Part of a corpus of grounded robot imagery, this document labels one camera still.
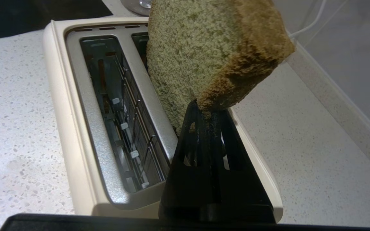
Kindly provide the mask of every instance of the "toaster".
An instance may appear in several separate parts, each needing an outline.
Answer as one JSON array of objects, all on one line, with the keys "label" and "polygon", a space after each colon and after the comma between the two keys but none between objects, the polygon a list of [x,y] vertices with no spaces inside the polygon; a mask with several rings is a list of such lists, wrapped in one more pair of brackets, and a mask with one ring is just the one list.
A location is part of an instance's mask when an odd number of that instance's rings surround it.
[{"label": "toaster", "polygon": [[[148,40],[147,17],[51,21],[44,30],[78,215],[158,218],[178,137],[148,76]],[[279,222],[283,207],[273,174],[232,108],[229,114]]]}]

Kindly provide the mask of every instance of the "white speckled countertop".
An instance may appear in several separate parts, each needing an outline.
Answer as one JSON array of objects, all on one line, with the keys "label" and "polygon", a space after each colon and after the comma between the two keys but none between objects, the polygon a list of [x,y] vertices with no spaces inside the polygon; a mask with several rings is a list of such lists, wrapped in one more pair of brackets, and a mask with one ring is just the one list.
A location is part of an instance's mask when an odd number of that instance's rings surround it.
[{"label": "white speckled countertop", "polygon": [[[73,213],[41,38],[0,39],[0,226],[19,212]],[[236,110],[275,174],[283,223],[370,226],[369,160],[288,64]]]}]

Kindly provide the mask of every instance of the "white wall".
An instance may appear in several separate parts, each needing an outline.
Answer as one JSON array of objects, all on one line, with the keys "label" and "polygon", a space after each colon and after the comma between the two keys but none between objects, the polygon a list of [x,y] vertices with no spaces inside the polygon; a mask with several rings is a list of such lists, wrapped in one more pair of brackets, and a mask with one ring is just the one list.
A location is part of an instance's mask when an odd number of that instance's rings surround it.
[{"label": "white wall", "polygon": [[[274,0],[289,32],[310,24],[321,2]],[[298,41],[370,120],[370,0],[328,0]]]}]

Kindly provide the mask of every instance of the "white cable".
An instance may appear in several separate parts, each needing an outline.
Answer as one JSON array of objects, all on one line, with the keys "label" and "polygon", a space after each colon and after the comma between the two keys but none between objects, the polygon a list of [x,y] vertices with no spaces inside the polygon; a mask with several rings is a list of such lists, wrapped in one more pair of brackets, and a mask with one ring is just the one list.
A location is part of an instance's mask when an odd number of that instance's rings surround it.
[{"label": "white cable", "polygon": [[315,20],[309,26],[305,27],[304,29],[298,30],[295,33],[290,34],[289,38],[293,38],[293,37],[305,32],[305,31],[309,30],[311,27],[313,27],[318,22],[319,18],[321,17],[323,9],[325,8],[325,4],[326,4],[326,0],[323,0]]}]

